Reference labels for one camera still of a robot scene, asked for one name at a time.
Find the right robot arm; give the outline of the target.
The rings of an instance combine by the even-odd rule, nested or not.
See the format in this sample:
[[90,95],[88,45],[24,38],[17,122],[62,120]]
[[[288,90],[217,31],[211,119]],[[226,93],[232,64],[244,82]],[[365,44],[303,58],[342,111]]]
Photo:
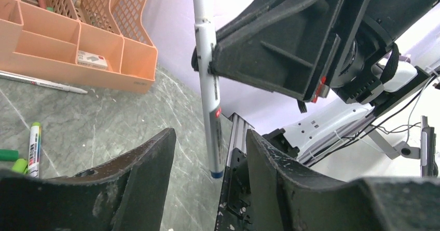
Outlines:
[[216,30],[195,3],[191,59],[208,102],[211,165],[221,162],[219,77],[294,98],[302,112],[329,88],[347,104],[368,104],[396,74],[396,39],[439,0],[253,0]]

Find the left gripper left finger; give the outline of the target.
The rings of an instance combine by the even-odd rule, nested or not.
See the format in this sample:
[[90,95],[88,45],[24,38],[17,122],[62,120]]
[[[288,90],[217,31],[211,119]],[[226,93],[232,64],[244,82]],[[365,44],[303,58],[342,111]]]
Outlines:
[[160,230],[176,144],[165,128],[71,177],[1,170],[1,230]]

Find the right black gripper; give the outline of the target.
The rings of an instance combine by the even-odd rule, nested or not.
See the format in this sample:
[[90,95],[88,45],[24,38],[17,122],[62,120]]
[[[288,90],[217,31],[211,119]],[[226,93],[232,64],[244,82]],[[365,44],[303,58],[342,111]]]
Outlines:
[[370,0],[253,0],[215,30],[207,72],[310,102]]

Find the dark green pen cap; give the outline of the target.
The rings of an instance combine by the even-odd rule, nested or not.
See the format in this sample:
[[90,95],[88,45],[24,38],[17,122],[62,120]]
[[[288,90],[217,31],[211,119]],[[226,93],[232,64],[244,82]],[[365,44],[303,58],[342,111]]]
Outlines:
[[13,161],[15,162],[20,158],[17,150],[0,150],[0,161]]

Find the white marker blue end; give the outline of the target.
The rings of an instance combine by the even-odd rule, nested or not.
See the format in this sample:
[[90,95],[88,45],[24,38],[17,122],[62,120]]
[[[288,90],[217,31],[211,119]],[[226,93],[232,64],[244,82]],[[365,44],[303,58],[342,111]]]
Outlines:
[[196,61],[199,69],[199,81],[207,145],[209,171],[219,179],[224,174],[225,157],[222,151],[222,129],[218,77],[210,70],[213,50],[216,46],[216,31],[213,22],[211,0],[193,0],[195,16]]

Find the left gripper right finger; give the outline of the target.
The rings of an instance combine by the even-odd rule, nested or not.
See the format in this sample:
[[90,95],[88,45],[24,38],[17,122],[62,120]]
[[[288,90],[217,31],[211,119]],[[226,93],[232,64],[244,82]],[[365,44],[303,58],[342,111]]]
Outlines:
[[439,179],[340,181],[246,133],[257,230],[439,230]]

